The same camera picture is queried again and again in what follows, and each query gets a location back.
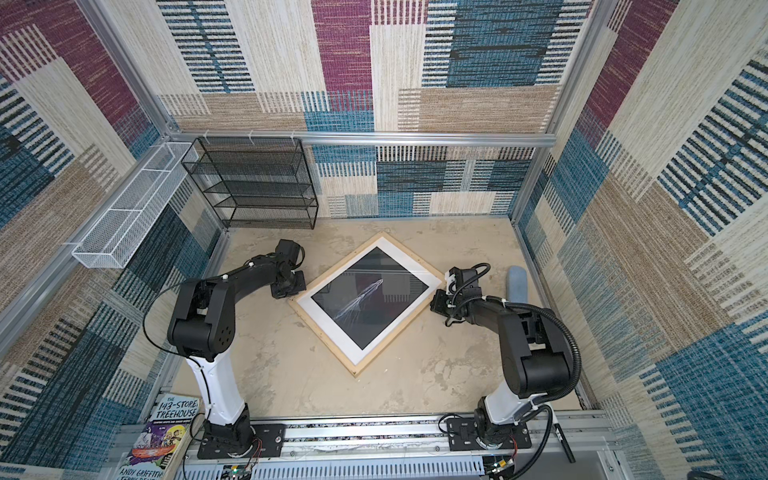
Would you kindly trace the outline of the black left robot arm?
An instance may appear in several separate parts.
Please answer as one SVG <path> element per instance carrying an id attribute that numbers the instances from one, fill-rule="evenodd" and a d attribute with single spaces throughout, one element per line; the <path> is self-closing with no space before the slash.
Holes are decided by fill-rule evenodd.
<path id="1" fill-rule="evenodd" d="M 142 321 L 147 341 L 161 352 L 178 356 L 193 369 L 203 394 L 197 458 L 223 460 L 275 458 L 282 452 L 284 424 L 255 425 L 241 396 L 231 362 L 236 337 L 236 304 L 267 287 L 275 299 L 306 289 L 300 267 L 304 248 L 281 239 L 275 250 L 252 257 L 236 269 L 173 285 L 178 291 L 167 329 L 168 348 L 155 342 Z"/>

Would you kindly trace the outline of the dark photo print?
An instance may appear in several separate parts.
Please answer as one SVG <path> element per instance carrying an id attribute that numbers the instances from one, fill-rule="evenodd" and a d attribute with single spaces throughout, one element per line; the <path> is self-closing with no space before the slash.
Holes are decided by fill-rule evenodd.
<path id="1" fill-rule="evenodd" d="M 428 288 L 378 247 L 323 286 L 314 303 L 361 350 Z"/>

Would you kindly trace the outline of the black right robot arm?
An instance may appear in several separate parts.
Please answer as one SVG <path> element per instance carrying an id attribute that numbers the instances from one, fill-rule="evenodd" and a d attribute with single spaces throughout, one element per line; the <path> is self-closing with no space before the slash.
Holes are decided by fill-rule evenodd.
<path id="1" fill-rule="evenodd" d="M 508 270 L 505 298 L 483 292 L 480 280 L 490 270 L 485 262 L 451 268 L 430 310 L 443 316 L 447 327 L 469 324 L 498 336 L 503 380 L 474 412 L 477 444 L 497 449 L 515 440 L 540 408 L 575 390 L 582 359 L 563 321 L 552 310 L 528 302 L 525 269 Z"/>

